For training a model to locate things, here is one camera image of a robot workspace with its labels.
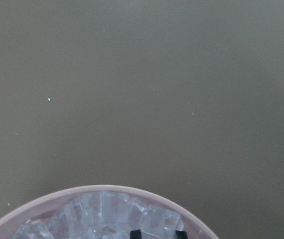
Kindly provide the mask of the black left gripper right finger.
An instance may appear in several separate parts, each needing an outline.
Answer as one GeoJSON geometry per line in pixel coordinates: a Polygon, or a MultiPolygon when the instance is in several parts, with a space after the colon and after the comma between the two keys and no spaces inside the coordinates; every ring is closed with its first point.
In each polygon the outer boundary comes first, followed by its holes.
{"type": "Polygon", "coordinates": [[[175,231],[175,238],[176,239],[188,239],[187,232],[185,232],[185,231],[175,231]]]}

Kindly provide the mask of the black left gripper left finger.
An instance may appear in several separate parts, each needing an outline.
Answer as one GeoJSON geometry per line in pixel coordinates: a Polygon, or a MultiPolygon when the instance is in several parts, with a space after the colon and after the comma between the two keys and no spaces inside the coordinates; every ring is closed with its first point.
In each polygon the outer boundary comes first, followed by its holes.
{"type": "Polygon", "coordinates": [[[130,239],[141,239],[141,231],[140,230],[130,231],[130,239]]]}

